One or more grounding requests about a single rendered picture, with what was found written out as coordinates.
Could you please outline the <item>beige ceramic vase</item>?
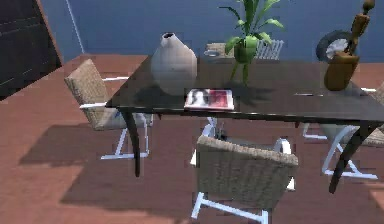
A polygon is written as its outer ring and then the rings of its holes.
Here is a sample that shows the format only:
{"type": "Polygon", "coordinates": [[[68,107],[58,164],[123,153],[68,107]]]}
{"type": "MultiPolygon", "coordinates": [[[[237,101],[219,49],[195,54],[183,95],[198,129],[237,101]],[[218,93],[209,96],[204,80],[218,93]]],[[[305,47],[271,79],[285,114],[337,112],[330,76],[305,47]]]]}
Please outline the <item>beige ceramic vase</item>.
{"type": "Polygon", "coordinates": [[[175,33],[164,33],[151,57],[151,74],[167,94],[181,96],[188,92],[197,77],[197,57],[175,33]]]}

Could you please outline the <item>red and white magazine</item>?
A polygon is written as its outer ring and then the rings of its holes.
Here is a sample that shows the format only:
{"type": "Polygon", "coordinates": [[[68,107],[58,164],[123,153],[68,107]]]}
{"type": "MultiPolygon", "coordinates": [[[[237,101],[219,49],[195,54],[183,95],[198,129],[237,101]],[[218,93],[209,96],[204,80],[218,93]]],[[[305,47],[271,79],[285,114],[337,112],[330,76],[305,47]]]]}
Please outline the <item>red and white magazine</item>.
{"type": "Polygon", "coordinates": [[[191,89],[187,94],[185,109],[233,110],[234,99],[231,90],[191,89]]]}

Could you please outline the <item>dark wooden cupboard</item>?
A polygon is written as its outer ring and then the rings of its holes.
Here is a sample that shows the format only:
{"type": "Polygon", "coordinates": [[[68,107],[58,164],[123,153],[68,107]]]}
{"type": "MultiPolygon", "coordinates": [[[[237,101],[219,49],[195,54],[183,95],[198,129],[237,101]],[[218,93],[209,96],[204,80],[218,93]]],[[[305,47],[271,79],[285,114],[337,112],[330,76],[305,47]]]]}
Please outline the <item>dark wooden cupboard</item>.
{"type": "Polygon", "coordinates": [[[40,0],[0,0],[0,100],[62,66],[40,0]]]}

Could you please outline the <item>woven chair with white frame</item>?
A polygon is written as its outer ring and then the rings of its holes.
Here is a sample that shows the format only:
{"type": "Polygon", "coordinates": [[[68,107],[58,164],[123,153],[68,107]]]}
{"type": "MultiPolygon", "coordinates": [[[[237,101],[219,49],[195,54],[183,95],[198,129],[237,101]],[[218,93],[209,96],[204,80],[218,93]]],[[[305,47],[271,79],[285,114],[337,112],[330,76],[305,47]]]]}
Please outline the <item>woven chair with white frame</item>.
{"type": "MultiPolygon", "coordinates": [[[[267,44],[264,40],[259,40],[255,58],[278,60],[283,44],[282,40],[273,40],[270,44],[267,44]]],[[[234,50],[226,54],[224,43],[208,43],[204,54],[210,57],[233,58],[234,50]]]]}
{"type": "MultiPolygon", "coordinates": [[[[374,99],[384,105],[384,81],[376,89],[363,88],[367,94],[371,95],[374,99]]],[[[329,169],[331,158],[336,151],[343,152],[343,145],[346,145],[352,135],[359,129],[358,126],[352,125],[335,125],[335,124],[320,124],[320,129],[323,135],[308,134],[309,124],[303,126],[303,137],[307,139],[318,140],[330,140],[331,147],[322,166],[322,172],[326,175],[332,175],[333,171],[329,169]]],[[[384,147],[384,125],[375,129],[363,142],[363,146],[384,147]]],[[[344,177],[362,178],[362,179],[374,179],[378,177],[374,174],[362,173],[356,167],[352,160],[348,161],[348,165],[351,168],[350,171],[344,171],[342,175],[344,177]]]]}
{"type": "Polygon", "coordinates": [[[110,78],[103,79],[93,61],[87,59],[64,81],[94,130],[122,130],[115,153],[103,155],[101,159],[133,159],[133,153],[122,152],[128,131],[123,116],[117,109],[106,107],[110,97],[105,82],[110,78]]]}
{"type": "Polygon", "coordinates": [[[206,206],[270,224],[270,213],[283,194],[295,189],[299,161],[284,138],[271,146],[230,138],[210,117],[190,164],[197,174],[192,218],[206,206]]]}

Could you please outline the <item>dark round wall clock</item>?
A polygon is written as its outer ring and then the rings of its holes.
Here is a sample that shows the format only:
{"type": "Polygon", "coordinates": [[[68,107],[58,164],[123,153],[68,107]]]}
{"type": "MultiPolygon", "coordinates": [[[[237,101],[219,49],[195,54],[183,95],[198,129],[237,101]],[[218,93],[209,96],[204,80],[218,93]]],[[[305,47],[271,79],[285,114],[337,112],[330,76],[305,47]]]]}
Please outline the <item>dark round wall clock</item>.
{"type": "Polygon", "coordinates": [[[351,32],[334,30],[320,39],[316,47],[316,56],[319,61],[335,64],[342,56],[352,55],[356,46],[356,40],[351,32]]]}

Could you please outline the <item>brown wooden statue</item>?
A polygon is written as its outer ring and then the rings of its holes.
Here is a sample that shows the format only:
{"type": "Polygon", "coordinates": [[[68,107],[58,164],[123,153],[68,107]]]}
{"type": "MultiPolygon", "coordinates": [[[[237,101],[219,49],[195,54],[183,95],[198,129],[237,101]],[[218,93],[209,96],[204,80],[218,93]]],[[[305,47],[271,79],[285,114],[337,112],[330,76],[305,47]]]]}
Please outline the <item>brown wooden statue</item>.
{"type": "Polygon", "coordinates": [[[375,7],[376,0],[364,0],[363,12],[355,16],[351,27],[351,38],[348,40],[347,48],[337,51],[328,63],[324,76],[324,85],[330,91],[344,90],[355,72],[360,57],[355,54],[359,38],[364,34],[369,22],[368,12],[375,7]]]}

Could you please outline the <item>dark wooden table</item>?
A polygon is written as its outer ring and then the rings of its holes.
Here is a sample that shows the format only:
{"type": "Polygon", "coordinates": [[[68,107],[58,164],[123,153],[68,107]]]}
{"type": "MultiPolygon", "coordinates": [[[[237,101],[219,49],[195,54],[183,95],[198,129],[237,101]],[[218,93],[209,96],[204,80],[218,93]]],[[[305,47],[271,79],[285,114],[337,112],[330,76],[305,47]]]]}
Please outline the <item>dark wooden table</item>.
{"type": "Polygon", "coordinates": [[[123,115],[135,153],[139,152],[134,112],[160,115],[218,117],[300,123],[354,125],[352,135],[335,166],[329,191],[335,192],[348,161],[363,141],[384,124],[384,105],[351,83],[343,91],[329,91],[323,84],[328,65],[302,61],[255,60],[249,68],[248,84],[230,79],[234,60],[216,63],[198,61],[195,86],[230,89],[234,97],[232,111],[186,111],[185,96],[170,96],[155,85],[151,59],[146,58],[107,102],[123,115]],[[323,94],[324,97],[294,96],[295,93],[323,94]]]}

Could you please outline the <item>green house plant in pot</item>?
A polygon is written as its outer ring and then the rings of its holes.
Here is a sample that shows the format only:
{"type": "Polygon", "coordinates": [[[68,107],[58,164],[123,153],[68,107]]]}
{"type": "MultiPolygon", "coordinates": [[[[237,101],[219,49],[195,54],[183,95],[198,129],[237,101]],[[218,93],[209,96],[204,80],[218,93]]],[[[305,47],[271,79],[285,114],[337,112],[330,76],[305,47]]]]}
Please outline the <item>green house plant in pot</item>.
{"type": "Polygon", "coordinates": [[[265,0],[262,7],[259,7],[260,0],[238,0],[244,8],[245,17],[242,18],[239,12],[230,6],[220,6],[220,9],[226,9],[237,19],[236,27],[241,29],[240,36],[230,37],[224,45],[224,53],[228,55],[234,53],[235,65],[232,69],[230,79],[234,78],[237,68],[242,66],[242,82],[248,84],[249,68],[258,53],[259,42],[263,41],[267,45],[272,44],[272,39],[261,28],[265,25],[274,25],[283,29],[284,25],[274,18],[268,18],[262,21],[267,11],[280,0],[265,0]]]}

